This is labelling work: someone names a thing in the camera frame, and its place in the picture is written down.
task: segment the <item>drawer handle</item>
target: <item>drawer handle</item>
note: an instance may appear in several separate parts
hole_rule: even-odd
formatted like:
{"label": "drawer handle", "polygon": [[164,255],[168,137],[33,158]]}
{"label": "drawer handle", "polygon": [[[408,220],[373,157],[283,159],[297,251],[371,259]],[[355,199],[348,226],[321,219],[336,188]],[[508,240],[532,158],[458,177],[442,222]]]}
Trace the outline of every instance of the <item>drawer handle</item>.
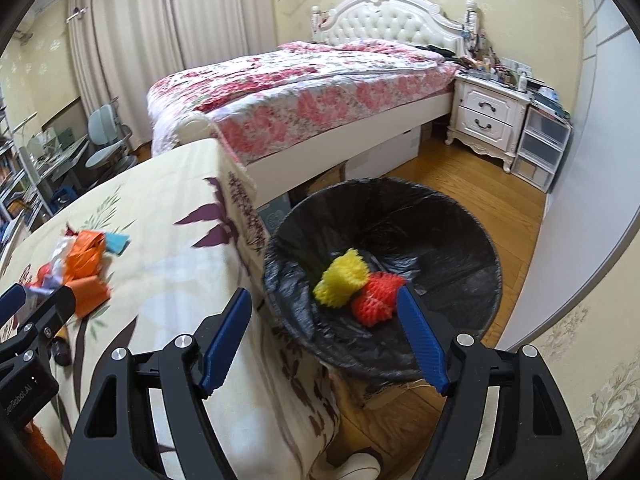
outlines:
{"label": "drawer handle", "polygon": [[495,114],[495,107],[491,106],[491,104],[489,103],[478,103],[478,106],[481,108],[484,108],[485,106],[488,106],[489,108],[491,108],[491,111]]}
{"label": "drawer handle", "polygon": [[480,124],[480,121],[478,121],[478,119],[476,119],[476,124],[477,124],[480,128],[482,128],[483,130],[490,130],[490,129],[491,129],[491,125],[490,125],[490,124],[488,124],[487,126],[482,126],[482,125]]}

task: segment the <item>gray office chair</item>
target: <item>gray office chair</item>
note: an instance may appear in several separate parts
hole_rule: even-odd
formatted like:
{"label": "gray office chair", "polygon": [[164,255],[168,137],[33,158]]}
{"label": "gray office chair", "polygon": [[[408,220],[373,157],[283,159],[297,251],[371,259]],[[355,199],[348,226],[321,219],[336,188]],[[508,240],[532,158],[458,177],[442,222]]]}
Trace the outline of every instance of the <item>gray office chair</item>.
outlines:
{"label": "gray office chair", "polygon": [[99,183],[133,168],[138,162],[135,156],[127,155],[127,139],[131,136],[129,127],[122,124],[123,131],[127,133],[124,139],[119,139],[117,124],[116,115],[110,104],[102,106],[89,117],[89,139],[99,149],[89,157],[85,166],[88,170],[109,166],[98,180]]}

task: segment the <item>pink floral blanket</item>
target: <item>pink floral blanket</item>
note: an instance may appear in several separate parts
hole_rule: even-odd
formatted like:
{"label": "pink floral blanket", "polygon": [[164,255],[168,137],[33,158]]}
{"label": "pink floral blanket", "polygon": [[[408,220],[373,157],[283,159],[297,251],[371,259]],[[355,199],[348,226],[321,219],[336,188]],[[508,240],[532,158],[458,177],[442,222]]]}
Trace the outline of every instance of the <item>pink floral blanket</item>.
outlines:
{"label": "pink floral blanket", "polygon": [[249,164],[332,128],[448,91],[456,72],[439,54],[383,40],[284,44],[276,52],[156,83],[148,94],[152,151],[174,148],[181,120],[201,112]]}

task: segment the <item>trash can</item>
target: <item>trash can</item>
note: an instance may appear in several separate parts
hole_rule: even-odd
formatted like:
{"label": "trash can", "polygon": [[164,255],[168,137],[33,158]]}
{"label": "trash can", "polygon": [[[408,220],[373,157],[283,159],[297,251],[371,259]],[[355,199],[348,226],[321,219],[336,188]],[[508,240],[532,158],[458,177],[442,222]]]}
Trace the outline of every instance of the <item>trash can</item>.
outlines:
{"label": "trash can", "polygon": [[265,253],[264,288],[284,327],[322,362],[366,381],[422,373],[397,316],[366,328],[351,309],[327,308],[313,289],[334,258],[356,248],[372,271],[399,274],[460,332],[480,339],[502,296],[489,235],[458,202],[396,178],[348,180],[295,206]]}

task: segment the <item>nightstand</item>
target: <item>nightstand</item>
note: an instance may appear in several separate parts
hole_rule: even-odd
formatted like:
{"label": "nightstand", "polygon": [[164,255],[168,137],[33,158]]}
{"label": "nightstand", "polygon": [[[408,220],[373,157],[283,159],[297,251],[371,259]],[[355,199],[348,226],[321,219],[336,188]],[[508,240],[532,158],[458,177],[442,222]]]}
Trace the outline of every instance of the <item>nightstand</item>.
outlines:
{"label": "nightstand", "polygon": [[510,173],[529,103],[524,92],[459,74],[445,142],[458,139],[479,155],[501,158]]}

